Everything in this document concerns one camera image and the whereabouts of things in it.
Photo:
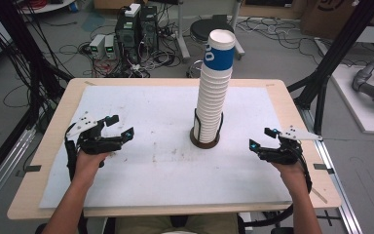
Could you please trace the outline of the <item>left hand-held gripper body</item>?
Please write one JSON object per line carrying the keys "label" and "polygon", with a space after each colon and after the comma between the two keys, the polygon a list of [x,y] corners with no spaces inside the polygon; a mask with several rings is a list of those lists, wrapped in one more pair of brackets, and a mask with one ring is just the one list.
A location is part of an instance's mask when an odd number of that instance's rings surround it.
{"label": "left hand-held gripper body", "polygon": [[113,137],[101,135],[102,119],[96,120],[86,111],[75,123],[68,127],[65,133],[65,141],[68,142],[72,137],[77,136],[77,142],[72,141],[72,145],[80,147],[85,153],[91,155],[120,150],[122,145],[114,142]]}

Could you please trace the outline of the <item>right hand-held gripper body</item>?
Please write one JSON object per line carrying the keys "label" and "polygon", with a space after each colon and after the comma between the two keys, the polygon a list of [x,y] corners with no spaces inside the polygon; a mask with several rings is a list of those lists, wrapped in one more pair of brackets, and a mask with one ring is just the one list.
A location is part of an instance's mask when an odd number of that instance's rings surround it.
{"label": "right hand-held gripper body", "polygon": [[259,158],[269,163],[292,165],[303,155],[300,140],[322,140],[322,136],[290,126],[287,130],[280,131],[277,139],[280,142],[280,147],[261,147]]}

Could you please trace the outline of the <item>cup holder with brown base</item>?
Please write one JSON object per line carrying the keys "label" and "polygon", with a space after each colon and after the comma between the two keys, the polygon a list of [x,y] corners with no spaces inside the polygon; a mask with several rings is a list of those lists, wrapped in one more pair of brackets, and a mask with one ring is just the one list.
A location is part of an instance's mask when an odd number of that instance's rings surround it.
{"label": "cup holder with brown base", "polygon": [[190,130],[190,140],[191,142],[201,148],[201,149],[211,149],[214,146],[216,146],[220,140],[220,132],[223,126],[224,121],[224,113],[220,114],[220,120],[218,124],[217,131],[215,132],[215,138],[211,140],[210,142],[203,142],[202,140],[202,122],[200,117],[198,116],[196,110],[194,112],[194,126]]}

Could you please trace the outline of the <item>stack of white ribbed cups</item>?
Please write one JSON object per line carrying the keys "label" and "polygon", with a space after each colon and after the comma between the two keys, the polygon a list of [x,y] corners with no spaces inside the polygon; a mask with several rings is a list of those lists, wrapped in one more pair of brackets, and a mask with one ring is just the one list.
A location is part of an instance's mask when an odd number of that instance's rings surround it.
{"label": "stack of white ribbed cups", "polygon": [[200,143],[216,140],[231,75],[232,68],[217,71],[202,64],[193,129],[193,136]]}

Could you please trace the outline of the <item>blue banded paper cup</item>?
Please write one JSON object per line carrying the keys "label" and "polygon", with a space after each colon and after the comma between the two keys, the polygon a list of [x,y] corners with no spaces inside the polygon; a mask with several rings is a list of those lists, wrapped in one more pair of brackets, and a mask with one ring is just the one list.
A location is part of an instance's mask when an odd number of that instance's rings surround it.
{"label": "blue banded paper cup", "polygon": [[236,37],[225,29],[214,29],[208,35],[205,65],[215,71],[228,70],[233,65]]}

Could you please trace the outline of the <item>person's right hand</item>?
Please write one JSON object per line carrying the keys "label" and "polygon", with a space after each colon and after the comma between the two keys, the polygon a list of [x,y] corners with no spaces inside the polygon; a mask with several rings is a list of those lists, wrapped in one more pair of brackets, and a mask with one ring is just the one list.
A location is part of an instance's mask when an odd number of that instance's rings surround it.
{"label": "person's right hand", "polygon": [[282,165],[273,163],[273,166],[280,172],[280,177],[288,189],[295,188],[304,182],[303,170],[299,164]]}

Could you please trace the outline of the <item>wooden table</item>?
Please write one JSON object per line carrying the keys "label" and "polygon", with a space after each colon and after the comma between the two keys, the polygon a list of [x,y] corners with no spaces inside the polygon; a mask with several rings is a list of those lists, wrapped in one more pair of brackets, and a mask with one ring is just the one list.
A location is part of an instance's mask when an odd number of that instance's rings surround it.
{"label": "wooden table", "polygon": [[[90,86],[166,86],[199,88],[196,79],[170,78],[82,78],[72,80],[61,98],[55,116],[47,129],[33,165],[41,165],[40,172],[30,172],[24,176],[19,190],[8,209],[10,219],[41,219],[50,217],[60,198],[69,185],[66,168],[66,152],[63,135],[67,127],[78,118],[74,116],[84,90]],[[230,87],[264,88],[267,90],[276,111],[280,125],[276,128],[284,131],[290,126],[306,130],[298,107],[283,81],[278,79],[233,79]],[[131,215],[187,215],[214,214],[254,211],[272,211],[286,208],[286,204],[233,204],[174,207],[129,207],[129,208],[88,208],[87,216],[131,216]]]}

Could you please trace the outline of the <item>grey power supply unit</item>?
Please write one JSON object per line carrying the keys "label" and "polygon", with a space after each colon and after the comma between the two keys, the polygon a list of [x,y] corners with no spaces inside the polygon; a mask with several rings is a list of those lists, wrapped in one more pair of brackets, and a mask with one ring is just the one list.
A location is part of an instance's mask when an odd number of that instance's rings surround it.
{"label": "grey power supply unit", "polygon": [[117,58],[117,49],[115,43],[115,36],[110,34],[105,36],[105,54],[108,59],[116,59]]}
{"label": "grey power supply unit", "polygon": [[102,59],[105,55],[105,36],[98,34],[90,43],[90,49],[94,59]]}

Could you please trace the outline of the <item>white floor board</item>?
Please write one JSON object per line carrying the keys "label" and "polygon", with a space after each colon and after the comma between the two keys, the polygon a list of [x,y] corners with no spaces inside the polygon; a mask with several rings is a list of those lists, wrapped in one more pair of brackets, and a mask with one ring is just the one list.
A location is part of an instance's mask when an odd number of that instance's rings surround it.
{"label": "white floor board", "polygon": [[354,77],[361,69],[361,65],[339,64],[332,73],[331,80],[361,131],[374,134],[374,101],[352,88]]}

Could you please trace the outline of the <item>black computer tower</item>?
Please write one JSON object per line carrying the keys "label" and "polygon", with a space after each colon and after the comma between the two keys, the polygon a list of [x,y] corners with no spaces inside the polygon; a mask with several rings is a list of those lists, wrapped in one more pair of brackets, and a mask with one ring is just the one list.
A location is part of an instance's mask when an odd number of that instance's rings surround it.
{"label": "black computer tower", "polygon": [[157,7],[142,6],[140,11],[141,35],[144,46],[150,51],[157,51],[158,45],[158,26],[157,26]]}
{"label": "black computer tower", "polygon": [[140,34],[137,18],[119,15],[115,33],[122,55],[131,63],[139,63],[138,45],[140,42]]}

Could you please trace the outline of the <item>person's khaki pants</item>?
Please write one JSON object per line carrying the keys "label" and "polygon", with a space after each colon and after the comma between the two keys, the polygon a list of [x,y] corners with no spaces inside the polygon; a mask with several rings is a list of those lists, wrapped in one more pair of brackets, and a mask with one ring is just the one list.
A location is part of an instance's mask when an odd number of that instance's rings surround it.
{"label": "person's khaki pants", "polygon": [[239,234],[236,214],[135,216],[116,220],[115,234]]}

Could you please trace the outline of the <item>black round stool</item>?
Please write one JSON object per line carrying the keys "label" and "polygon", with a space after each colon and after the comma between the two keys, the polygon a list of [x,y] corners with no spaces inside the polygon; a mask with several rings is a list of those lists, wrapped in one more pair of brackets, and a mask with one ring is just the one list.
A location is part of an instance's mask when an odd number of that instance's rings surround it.
{"label": "black round stool", "polygon": [[233,26],[228,23],[226,15],[213,15],[209,19],[199,19],[193,22],[190,26],[190,36],[194,41],[205,44],[209,33],[215,29],[235,32]]}

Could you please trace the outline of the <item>cardboard box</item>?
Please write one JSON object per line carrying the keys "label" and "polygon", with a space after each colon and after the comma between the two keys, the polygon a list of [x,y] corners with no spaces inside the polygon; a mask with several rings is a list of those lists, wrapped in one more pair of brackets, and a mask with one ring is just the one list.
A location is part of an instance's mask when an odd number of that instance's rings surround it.
{"label": "cardboard box", "polygon": [[300,31],[304,35],[335,39],[351,16],[356,20],[368,16],[368,25],[374,24],[374,0],[307,0]]}

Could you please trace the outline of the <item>aluminium rail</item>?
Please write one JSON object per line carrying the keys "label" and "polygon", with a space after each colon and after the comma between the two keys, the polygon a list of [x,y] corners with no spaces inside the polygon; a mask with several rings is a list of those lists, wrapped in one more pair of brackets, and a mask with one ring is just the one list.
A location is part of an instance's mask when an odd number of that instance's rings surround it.
{"label": "aluminium rail", "polygon": [[[313,180],[311,199],[316,209],[334,209],[347,234],[363,234],[343,184],[323,140],[302,140],[305,159]],[[333,168],[334,175],[316,172],[314,163]]]}
{"label": "aluminium rail", "polygon": [[15,144],[10,148],[10,151],[5,154],[3,162],[0,164],[0,190],[8,181],[11,173],[16,168],[20,159],[29,148],[33,139],[35,138],[36,130],[24,130],[17,138]]}

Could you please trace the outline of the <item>black metal frame stand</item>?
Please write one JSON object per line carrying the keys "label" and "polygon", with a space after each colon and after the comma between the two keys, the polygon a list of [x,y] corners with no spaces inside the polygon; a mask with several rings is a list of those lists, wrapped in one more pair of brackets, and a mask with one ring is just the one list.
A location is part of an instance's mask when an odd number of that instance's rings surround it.
{"label": "black metal frame stand", "polygon": [[294,99],[295,104],[303,110],[309,110],[313,100],[317,100],[313,126],[315,134],[321,134],[327,83],[336,67],[373,17],[374,0],[358,0],[354,12],[334,39],[329,50],[324,54],[314,72],[287,87],[290,93],[303,88],[302,93]]}
{"label": "black metal frame stand", "polygon": [[19,77],[24,79],[30,104],[36,107],[61,98],[65,89],[60,80],[68,83],[72,76],[44,57],[15,0],[0,0],[0,22],[13,41],[10,46],[0,33],[0,47],[10,58]]}

